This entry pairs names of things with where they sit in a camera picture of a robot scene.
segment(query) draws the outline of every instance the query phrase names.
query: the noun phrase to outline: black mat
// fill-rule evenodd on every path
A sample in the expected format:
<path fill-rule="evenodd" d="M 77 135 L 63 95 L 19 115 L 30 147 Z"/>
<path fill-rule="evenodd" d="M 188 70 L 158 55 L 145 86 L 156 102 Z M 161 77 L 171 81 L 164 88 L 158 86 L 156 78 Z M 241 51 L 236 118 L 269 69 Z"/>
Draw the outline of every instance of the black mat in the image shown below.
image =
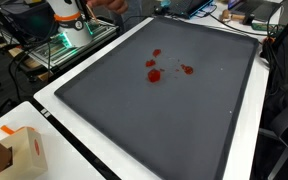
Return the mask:
<path fill-rule="evenodd" d="M 257 46 L 157 18 L 55 94 L 161 178 L 221 179 Z M 162 70 L 156 83 L 150 59 Z"/>

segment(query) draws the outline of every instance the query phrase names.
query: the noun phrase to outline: white table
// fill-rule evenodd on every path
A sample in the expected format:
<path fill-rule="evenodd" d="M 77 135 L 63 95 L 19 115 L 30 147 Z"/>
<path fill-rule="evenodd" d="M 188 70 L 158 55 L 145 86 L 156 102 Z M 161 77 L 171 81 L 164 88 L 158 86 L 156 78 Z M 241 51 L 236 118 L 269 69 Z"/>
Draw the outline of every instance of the white table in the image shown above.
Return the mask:
<path fill-rule="evenodd" d="M 41 134 L 48 170 L 37 180 L 105 179 L 29 102 L 1 117 L 3 125 L 13 130 L 30 126 Z M 0 130 L 0 140 L 7 136 Z"/>
<path fill-rule="evenodd" d="M 218 3 L 218 9 L 213 15 L 218 17 L 224 9 L 226 9 L 226 6 Z M 272 17 L 272 24 L 278 23 L 279 15 L 280 10 Z M 87 148 L 123 180 L 159 179 L 159 177 L 145 168 L 141 163 L 132 158 L 95 127 L 87 123 L 82 117 L 62 103 L 54 95 L 54 92 L 151 20 L 151 18 L 146 19 L 131 31 L 116 39 L 114 42 L 104 47 L 34 95 L 34 98 L 39 103 L 41 103 L 55 118 L 68 128 L 85 146 L 87 146 Z M 202 19 L 193 18 L 187 22 L 226 28 L 211 17 Z M 254 32 L 251 27 L 246 27 L 235 22 L 231 22 L 230 25 L 244 31 Z M 226 165 L 224 174 L 224 179 L 226 180 L 249 179 L 267 79 L 268 69 L 264 66 L 263 60 L 257 55 L 250 73 Z"/>

